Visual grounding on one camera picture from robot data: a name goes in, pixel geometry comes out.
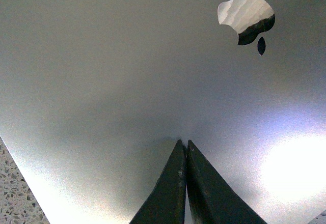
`laptop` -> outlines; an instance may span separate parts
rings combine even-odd
[[[326,0],[264,0],[248,45],[228,1],[0,0],[0,136],[51,224],[129,223],[178,139],[267,223],[326,209]]]

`apple logo leaf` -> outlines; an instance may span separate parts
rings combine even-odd
[[[219,5],[218,19],[237,32],[238,45],[247,45],[273,27],[275,14],[265,0],[230,0]]]
[[[265,39],[263,37],[259,38],[259,41],[257,43],[257,48],[258,48],[258,52],[259,52],[260,56],[262,56],[266,49],[266,43],[265,43]]]

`terrazzo countertop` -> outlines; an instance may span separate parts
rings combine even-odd
[[[49,224],[0,138],[0,224]],[[326,224],[326,211],[308,224]]]

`speckled stone surface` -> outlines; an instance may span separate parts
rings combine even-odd
[[[315,219],[313,219],[308,224],[326,224],[326,211],[321,213],[319,216],[317,216]]]
[[[0,138],[0,224],[49,223]]]

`reflective apple logo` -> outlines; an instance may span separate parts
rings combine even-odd
[[[247,45],[273,27],[275,14],[265,0],[230,0],[219,5],[218,19],[220,24],[229,25],[238,33],[238,45]],[[260,55],[265,51],[262,37],[258,41],[258,51]]]

